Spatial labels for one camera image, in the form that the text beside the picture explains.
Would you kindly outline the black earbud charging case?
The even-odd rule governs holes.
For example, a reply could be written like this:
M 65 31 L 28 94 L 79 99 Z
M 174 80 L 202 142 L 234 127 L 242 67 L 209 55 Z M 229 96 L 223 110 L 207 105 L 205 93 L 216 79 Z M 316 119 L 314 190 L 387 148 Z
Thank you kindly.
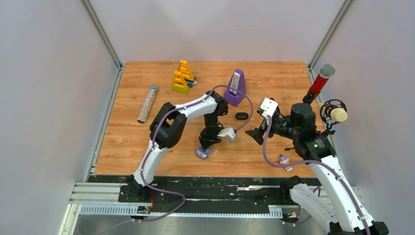
M 235 118 L 237 120 L 247 120 L 249 118 L 249 114 L 245 112 L 238 112 L 235 114 Z

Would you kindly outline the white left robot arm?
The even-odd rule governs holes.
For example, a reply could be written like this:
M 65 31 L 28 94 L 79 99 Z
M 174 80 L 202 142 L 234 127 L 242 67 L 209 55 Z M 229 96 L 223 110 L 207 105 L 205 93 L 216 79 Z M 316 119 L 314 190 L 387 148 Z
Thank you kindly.
M 138 202 L 145 202 L 150 196 L 149 184 L 166 152 L 181 139 L 185 125 L 203 116 L 205 127 L 199 134 L 200 146 L 197 154 L 208 156 L 209 148 L 220 143 L 230 131 L 230 139 L 236 136 L 232 128 L 224 128 L 219 116 L 227 115 L 229 103 L 215 91 L 180 105 L 165 103 L 150 125 L 150 141 L 138 169 L 127 179 L 131 196 Z

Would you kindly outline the purple-grey earbud charging case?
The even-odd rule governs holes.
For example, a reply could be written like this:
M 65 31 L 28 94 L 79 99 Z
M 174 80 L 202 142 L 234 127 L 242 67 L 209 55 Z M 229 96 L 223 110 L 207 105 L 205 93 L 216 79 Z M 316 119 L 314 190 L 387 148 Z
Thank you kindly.
M 196 151 L 195 154 L 197 157 L 199 157 L 200 159 L 206 159 L 207 157 L 209 157 L 209 155 L 211 154 L 211 150 L 209 148 L 207 149 L 203 149 L 202 146 L 199 146 Z

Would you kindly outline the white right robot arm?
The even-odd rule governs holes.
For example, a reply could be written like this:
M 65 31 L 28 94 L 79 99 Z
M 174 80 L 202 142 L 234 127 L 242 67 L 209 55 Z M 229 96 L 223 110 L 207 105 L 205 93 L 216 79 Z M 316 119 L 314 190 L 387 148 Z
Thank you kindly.
M 328 235 L 389 234 L 386 224 L 376 221 L 352 190 L 327 134 L 317 131 L 316 114 L 310 104 L 296 103 L 291 113 L 283 116 L 276 101 L 264 98 L 257 112 L 264 120 L 259 128 L 246 133 L 263 147 L 265 161 L 278 166 L 266 156 L 268 138 L 279 135 L 292 140 L 295 152 L 302 158 L 299 163 L 314 172 L 331 202 L 327 204 L 299 176 L 293 176 L 281 184 L 279 197 L 283 203 L 300 205 Z

